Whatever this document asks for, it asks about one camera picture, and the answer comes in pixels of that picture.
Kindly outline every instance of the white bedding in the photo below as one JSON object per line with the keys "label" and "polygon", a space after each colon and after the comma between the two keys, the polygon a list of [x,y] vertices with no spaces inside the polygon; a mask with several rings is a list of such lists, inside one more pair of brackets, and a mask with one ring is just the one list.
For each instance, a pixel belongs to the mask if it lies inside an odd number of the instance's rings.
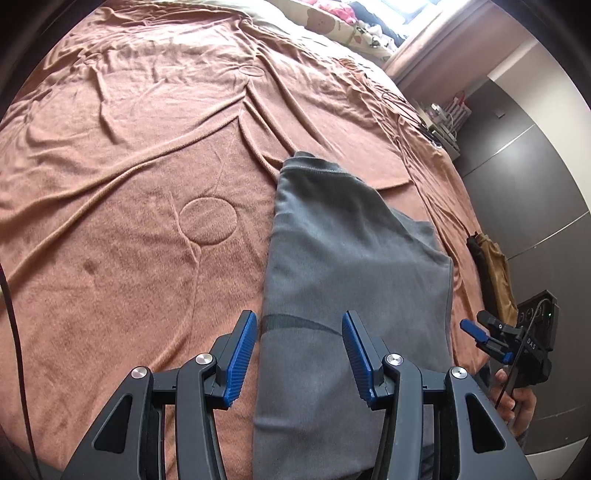
{"label": "white bedding", "polygon": [[[157,0],[157,2],[161,3],[172,1]],[[319,56],[335,59],[352,59],[374,82],[379,83],[393,94],[404,98],[404,95],[396,87],[396,84],[375,63],[363,58],[358,53],[355,53],[340,43],[293,23],[281,10],[266,0],[183,0],[181,3],[215,5],[246,13],[246,15],[252,18],[252,22],[255,25],[266,28],[276,34],[287,36]]]}

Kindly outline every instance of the circular embroidered pattern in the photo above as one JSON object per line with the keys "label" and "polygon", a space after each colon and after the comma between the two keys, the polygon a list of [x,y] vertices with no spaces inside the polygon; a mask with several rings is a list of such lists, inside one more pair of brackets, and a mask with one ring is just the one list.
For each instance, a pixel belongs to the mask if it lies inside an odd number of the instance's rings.
{"label": "circular embroidered pattern", "polygon": [[188,239],[201,246],[223,242],[237,225],[234,207],[215,197],[192,200],[183,207],[178,221]]}
{"label": "circular embroidered pattern", "polygon": [[251,77],[262,77],[265,74],[265,71],[263,69],[255,67],[253,65],[243,65],[238,69],[238,71],[243,73],[244,75],[249,75]]}

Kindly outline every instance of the brown bed sheet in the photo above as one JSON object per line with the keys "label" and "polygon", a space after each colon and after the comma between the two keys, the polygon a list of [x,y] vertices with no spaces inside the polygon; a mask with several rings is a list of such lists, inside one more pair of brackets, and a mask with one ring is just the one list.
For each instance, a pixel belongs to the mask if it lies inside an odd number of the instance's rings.
{"label": "brown bed sheet", "polygon": [[[295,150],[433,222],[454,262],[454,359],[476,371],[485,357],[459,321],[482,308],[465,247],[479,226],[415,118],[352,62],[233,11],[113,1],[66,35],[0,124],[0,258],[40,458],[65,467],[130,369],[178,367],[260,311],[275,181]],[[0,329],[0,423],[27,449],[4,311]],[[216,416],[230,479],[251,476],[257,360]],[[176,477],[172,434],[169,421]]]}

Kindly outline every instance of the gray cloth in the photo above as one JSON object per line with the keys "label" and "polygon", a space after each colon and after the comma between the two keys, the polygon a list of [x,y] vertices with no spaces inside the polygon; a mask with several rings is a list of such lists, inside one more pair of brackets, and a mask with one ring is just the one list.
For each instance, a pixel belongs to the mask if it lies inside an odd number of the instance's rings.
{"label": "gray cloth", "polygon": [[391,351],[447,371],[452,271],[428,222],[390,209],[336,164],[303,152],[284,163],[263,299],[255,480],[340,479],[374,465],[384,415],[359,398],[342,316],[356,310]]}

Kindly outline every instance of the person's hand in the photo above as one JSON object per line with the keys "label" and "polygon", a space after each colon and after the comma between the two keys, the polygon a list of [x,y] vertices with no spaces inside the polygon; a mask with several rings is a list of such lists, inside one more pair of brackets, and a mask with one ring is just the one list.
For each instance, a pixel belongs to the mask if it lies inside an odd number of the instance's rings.
{"label": "person's hand", "polygon": [[[496,404],[501,394],[501,389],[507,381],[507,372],[500,369],[495,374],[495,378],[498,385],[491,388],[489,396],[492,402]],[[521,403],[521,409],[515,418],[513,408],[515,407],[516,401]],[[509,430],[515,437],[518,437],[530,426],[531,419],[534,417],[535,403],[536,397],[531,388],[516,388],[513,390],[513,398],[507,393],[503,393],[503,398],[496,410],[499,412],[501,418],[505,420],[505,423],[509,423],[513,419],[515,420]]]}

